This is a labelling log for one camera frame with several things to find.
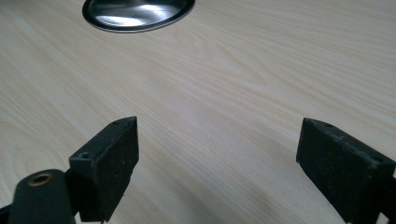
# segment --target stainless steel bowl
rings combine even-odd
[[[187,15],[195,0],[87,0],[82,14],[94,27],[117,33],[158,29]]]

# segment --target table surface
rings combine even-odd
[[[0,3],[0,206],[131,116],[140,161],[110,223],[343,223],[295,161],[305,117],[396,159],[394,0],[197,0],[128,35],[83,3]]]

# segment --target wooden table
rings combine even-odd
[[[302,119],[396,159],[396,2],[197,0],[120,35],[83,0],[0,3],[0,206],[109,122],[140,161],[110,223],[343,223],[295,155]]]

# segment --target light wooden surface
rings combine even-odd
[[[110,223],[343,223],[295,162],[304,117],[396,159],[394,0],[197,0],[135,35],[82,4],[0,2],[0,206],[129,116],[140,162]]]

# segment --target wood grain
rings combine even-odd
[[[396,2],[197,0],[148,33],[84,1],[0,3],[0,206],[109,122],[141,159],[110,223],[343,223],[295,162],[304,117],[396,159]]]

